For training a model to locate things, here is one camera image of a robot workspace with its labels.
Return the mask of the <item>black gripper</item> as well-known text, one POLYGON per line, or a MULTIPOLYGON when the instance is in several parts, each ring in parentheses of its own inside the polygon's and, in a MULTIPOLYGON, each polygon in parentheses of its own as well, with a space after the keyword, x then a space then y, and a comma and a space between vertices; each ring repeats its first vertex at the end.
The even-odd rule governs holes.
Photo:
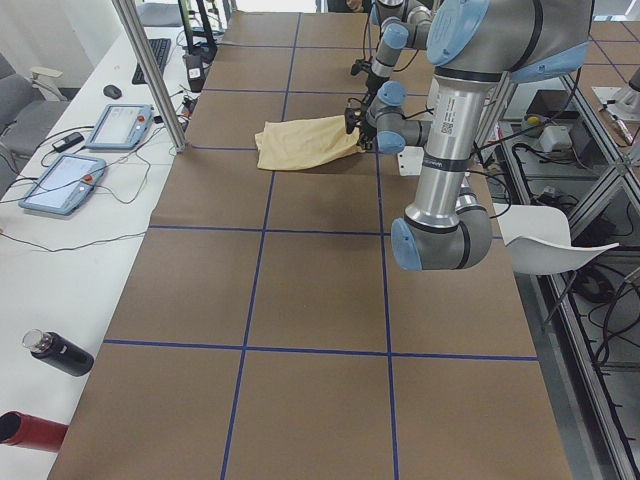
POLYGON ((362 116, 362 111, 356 108, 346 108, 344 110, 345 131, 353 134, 359 131, 358 146, 362 151, 371 151, 375 141, 375 127, 372 126, 367 116, 362 116))
POLYGON ((391 76, 391 71, 389 69, 383 70, 382 72, 376 72, 373 68, 369 68, 367 73, 368 76, 365 82, 367 93, 361 100, 360 106, 360 113, 362 116, 366 115, 374 100, 374 95, 377 94, 381 86, 387 82, 391 76))

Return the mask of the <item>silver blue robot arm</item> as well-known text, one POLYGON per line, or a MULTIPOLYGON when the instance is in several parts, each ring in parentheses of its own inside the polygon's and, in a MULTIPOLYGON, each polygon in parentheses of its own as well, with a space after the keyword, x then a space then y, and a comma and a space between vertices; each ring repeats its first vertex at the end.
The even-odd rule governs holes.
POLYGON ((589 1, 417 1, 372 5, 381 38, 364 67, 367 93, 347 110, 348 132, 364 148, 423 150, 414 200, 391 227, 394 257, 406 270, 465 269, 492 242, 489 214, 465 179, 488 91, 502 78, 528 83, 571 73, 585 61, 589 1), (424 51, 438 86, 429 120, 404 116, 404 87, 392 79, 402 50, 424 51))
POLYGON ((379 89, 395 70, 405 48, 425 51, 429 30, 434 17, 433 1, 372 1, 371 19, 380 28, 376 51, 368 59, 352 66, 351 74, 367 73, 367 93, 362 99, 364 112, 379 89))

